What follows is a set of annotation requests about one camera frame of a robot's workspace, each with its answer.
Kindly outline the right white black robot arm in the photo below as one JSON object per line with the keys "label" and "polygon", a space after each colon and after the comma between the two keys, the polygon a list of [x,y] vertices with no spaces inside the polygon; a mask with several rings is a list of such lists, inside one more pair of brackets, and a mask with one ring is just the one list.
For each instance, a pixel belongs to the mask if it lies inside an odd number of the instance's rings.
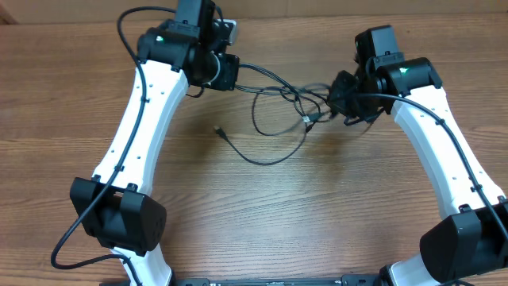
{"label": "right white black robot arm", "polygon": [[435,191],[441,221],[413,257],[350,285],[462,285],[507,266],[507,198],[485,173],[452,115],[443,82],[425,57],[408,60],[389,25],[355,39],[357,69],[341,71],[327,99],[348,126],[389,114],[409,138]]}

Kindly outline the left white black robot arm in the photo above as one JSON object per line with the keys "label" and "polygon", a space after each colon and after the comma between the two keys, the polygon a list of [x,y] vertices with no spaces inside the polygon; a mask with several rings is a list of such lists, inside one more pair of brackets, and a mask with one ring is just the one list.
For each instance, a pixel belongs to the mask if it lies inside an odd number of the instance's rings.
{"label": "left white black robot arm", "polygon": [[160,240],[166,209],[152,198],[156,163],[171,119],[190,87],[231,91],[239,60],[226,49],[237,24],[211,1],[181,1],[172,18],[130,50],[132,94],[114,139],[89,179],[73,181],[77,224],[110,250],[130,285],[171,285]]}

